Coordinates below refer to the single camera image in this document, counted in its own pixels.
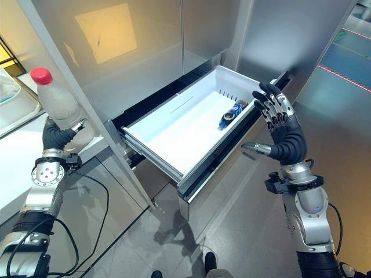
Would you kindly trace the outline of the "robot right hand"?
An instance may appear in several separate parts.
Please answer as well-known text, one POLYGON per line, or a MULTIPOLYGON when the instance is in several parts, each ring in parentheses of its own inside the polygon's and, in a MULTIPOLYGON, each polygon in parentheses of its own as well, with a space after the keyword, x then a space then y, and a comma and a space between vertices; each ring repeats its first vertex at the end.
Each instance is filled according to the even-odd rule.
POLYGON ((275 159, 283 166, 302 162, 307 143, 293 106, 275 85, 259 83, 259 88, 259 92, 252 92, 254 106, 263 116, 274 143, 248 141, 242 148, 275 159))

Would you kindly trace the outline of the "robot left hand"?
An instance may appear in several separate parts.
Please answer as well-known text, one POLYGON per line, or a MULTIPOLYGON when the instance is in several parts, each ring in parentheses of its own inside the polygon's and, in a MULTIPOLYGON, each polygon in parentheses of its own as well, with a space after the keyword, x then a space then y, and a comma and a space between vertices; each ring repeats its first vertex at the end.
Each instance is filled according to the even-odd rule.
POLYGON ((48 116, 42 133, 43 150, 57 149, 63 151, 64 147, 87 125, 88 120, 83 118, 73 127, 61 130, 54 120, 48 116))

